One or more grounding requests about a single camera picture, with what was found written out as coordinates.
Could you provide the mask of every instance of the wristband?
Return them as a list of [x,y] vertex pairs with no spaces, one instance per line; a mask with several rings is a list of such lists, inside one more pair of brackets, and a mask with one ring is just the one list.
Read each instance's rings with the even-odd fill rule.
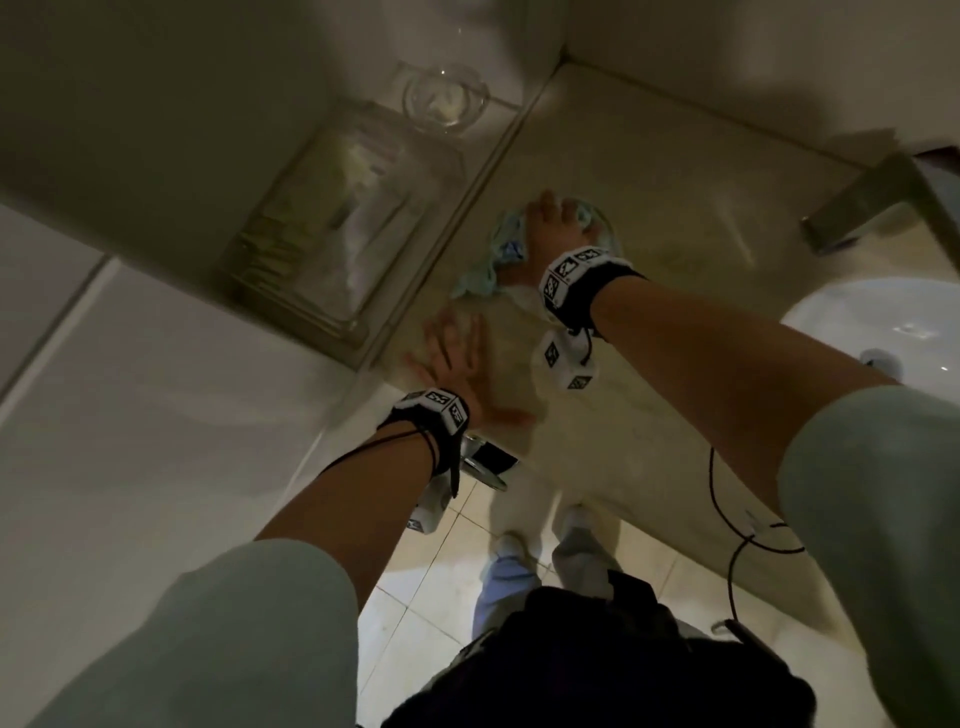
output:
[[411,392],[397,402],[380,427],[408,422],[421,431],[429,432],[439,451],[431,477],[450,473],[450,490],[456,497],[460,487],[460,444],[469,419],[470,411],[466,402],[452,392],[434,387]]
[[630,262],[613,257],[603,248],[586,246],[561,255],[540,279],[540,294],[547,311],[572,331],[587,328],[596,331],[590,318],[594,297],[611,280],[623,276],[645,278]]

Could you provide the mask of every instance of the cleaning cloth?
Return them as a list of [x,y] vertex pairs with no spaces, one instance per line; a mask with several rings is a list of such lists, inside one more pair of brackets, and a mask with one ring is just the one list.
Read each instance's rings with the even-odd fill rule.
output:
[[[585,229],[594,219],[599,220],[603,226],[596,245],[620,256],[620,246],[603,215],[590,203],[577,200],[577,224],[580,229]],[[525,260],[527,256],[525,241],[524,211],[515,209],[501,214],[490,233],[490,251],[486,259],[460,276],[450,298],[457,299],[467,293],[472,293],[474,296],[492,296],[502,290],[496,282],[496,269]]]

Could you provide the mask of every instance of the sleeve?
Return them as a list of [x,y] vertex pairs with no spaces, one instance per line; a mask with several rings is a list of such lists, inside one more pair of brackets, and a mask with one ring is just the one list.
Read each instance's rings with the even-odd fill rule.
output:
[[35,728],[354,724],[357,603],[325,552],[240,546],[178,579]]
[[960,407],[900,386],[847,395],[797,434],[779,489],[891,717],[960,724]]

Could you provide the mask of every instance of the sink drain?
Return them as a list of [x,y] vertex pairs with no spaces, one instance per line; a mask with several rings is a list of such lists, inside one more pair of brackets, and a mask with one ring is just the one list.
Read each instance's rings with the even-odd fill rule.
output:
[[860,354],[860,363],[873,367],[891,379],[903,382],[903,365],[900,358],[883,349],[867,349]]

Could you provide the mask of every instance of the countertop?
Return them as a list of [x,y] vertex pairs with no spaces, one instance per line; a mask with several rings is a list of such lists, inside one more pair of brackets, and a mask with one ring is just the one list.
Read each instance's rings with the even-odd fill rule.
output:
[[[871,235],[833,256],[810,253],[798,221],[857,172],[641,86],[565,65],[454,232],[380,367],[393,384],[413,386],[400,357],[421,349],[421,322],[447,303],[456,279],[483,257],[497,214],[522,206],[545,187],[597,205],[612,221],[626,257],[650,279],[772,319],[840,279],[955,279],[919,224]],[[503,296],[463,299],[455,310],[488,316],[498,399],[538,416],[530,431],[501,429],[484,433],[488,439],[558,488],[596,498],[726,574],[739,540],[710,504],[707,442],[611,347],[597,345],[600,374],[587,390],[565,392],[539,359],[533,361],[548,328],[544,321]],[[734,522],[748,527],[748,510],[762,522],[776,520],[719,461],[716,482]],[[748,549],[735,581],[809,626],[855,643],[826,579],[805,554]]]

